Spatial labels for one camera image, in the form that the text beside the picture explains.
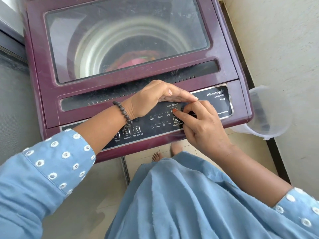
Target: foot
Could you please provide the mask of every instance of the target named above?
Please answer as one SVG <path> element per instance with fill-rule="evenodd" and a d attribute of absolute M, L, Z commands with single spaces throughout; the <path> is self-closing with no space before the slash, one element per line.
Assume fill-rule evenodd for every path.
<path fill-rule="evenodd" d="M 156 152 L 153 155 L 153 162 L 158 162 L 163 158 L 163 155 L 160 152 Z"/>
<path fill-rule="evenodd" d="M 171 144 L 171 156 L 175 156 L 176 154 L 180 153 L 181 151 L 183 151 L 183 147 L 181 146 L 180 142 L 173 142 Z"/>

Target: beaded bracelet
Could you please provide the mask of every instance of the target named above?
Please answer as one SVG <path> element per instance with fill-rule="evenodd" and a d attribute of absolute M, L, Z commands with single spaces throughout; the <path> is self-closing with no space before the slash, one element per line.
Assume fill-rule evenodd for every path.
<path fill-rule="evenodd" d="M 120 111 L 122 112 L 122 114 L 126 118 L 127 124 L 124 127 L 126 127 L 126 128 L 131 127 L 133 122 L 130 119 L 130 116 L 125 111 L 125 108 L 122 106 L 122 104 L 118 101 L 113 101 L 113 105 L 117 105 L 117 107 L 120 109 Z"/>

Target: vent slot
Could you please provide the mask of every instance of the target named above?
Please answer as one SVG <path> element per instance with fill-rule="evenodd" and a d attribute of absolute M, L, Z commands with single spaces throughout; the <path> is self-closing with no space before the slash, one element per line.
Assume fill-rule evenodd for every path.
<path fill-rule="evenodd" d="M 219 67 L 217 61 L 211 60 L 202 64 L 173 70 L 156 76 L 150 76 L 144 79 L 134 80 L 124 84 L 64 98 L 60 101 L 61 109 L 62 111 L 70 111 L 84 106 L 114 100 L 119 97 L 133 95 L 136 92 L 139 92 L 152 80 L 162 80 L 167 83 L 175 84 L 189 79 L 194 79 L 199 76 L 216 73 L 218 71 Z"/>

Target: whitemagic logo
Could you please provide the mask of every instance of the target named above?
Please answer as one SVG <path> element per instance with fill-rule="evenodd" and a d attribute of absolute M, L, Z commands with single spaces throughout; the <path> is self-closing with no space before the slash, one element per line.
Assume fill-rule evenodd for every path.
<path fill-rule="evenodd" d="M 207 96 L 213 96 L 213 95 L 217 95 L 217 94 L 222 94 L 222 93 L 224 93 L 224 91 L 223 91 L 223 90 L 221 90 L 221 91 L 216 91 L 216 92 L 211 92 L 211 93 L 208 93 L 208 94 L 207 94 Z"/>

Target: hand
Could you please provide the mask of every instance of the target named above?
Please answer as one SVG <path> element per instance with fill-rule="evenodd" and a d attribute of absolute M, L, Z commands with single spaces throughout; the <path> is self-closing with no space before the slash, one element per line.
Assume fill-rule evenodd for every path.
<path fill-rule="evenodd" d="M 198 98 L 177 86 L 153 80 L 138 93 L 122 102 L 131 119 L 145 116 L 161 101 L 193 102 Z"/>
<path fill-rule="evenodd" d="M 197 119 L 188 113 L 193 111 Z M 184 111 L 173 110 L 184 122 L 187 140 L 210 159 L 222 159 L 232 152 L 231 144 L 215 108 L 209 101 L 196 101 L 185 106 Z"/>

